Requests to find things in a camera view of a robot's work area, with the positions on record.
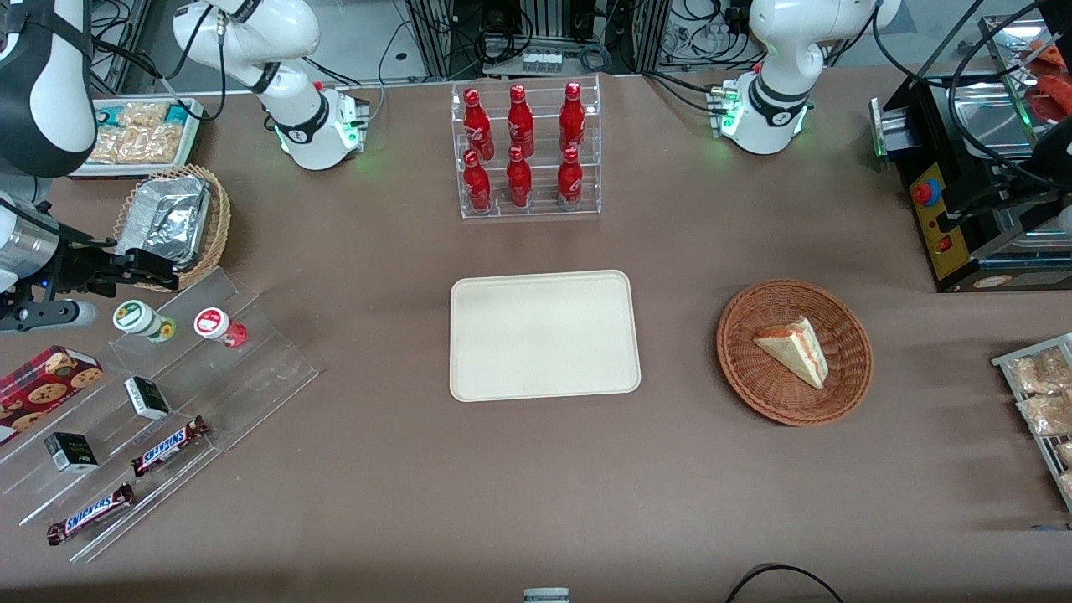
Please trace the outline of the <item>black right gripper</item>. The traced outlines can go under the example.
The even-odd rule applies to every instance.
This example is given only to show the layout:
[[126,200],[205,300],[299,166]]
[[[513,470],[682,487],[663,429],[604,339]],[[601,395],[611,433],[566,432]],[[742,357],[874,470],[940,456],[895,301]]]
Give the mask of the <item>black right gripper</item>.
[[172,260],[146,250],[111,255],[96,247],[63,244],[46,264],[46,298],[54,299],[70,291],[114,297],[118,285],[179,291],[180,279],[173,274],[174,266]]

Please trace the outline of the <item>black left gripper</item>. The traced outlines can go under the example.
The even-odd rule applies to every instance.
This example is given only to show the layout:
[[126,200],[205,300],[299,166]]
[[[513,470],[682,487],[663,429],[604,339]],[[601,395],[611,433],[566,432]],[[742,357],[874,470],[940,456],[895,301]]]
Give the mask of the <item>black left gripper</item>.
[[[1027,159],[1027,172],[1054,190],[1071,191],[1071,126],[1051,126],[1034,142]],[[970,179],[962,186],[962,209],[938,205],[938,232],[951,235],[961,229],[962,236],[1019,236],[1021,220],[1011,207],[1034,203],[1049,194],[1049,188],[1025,179]]]

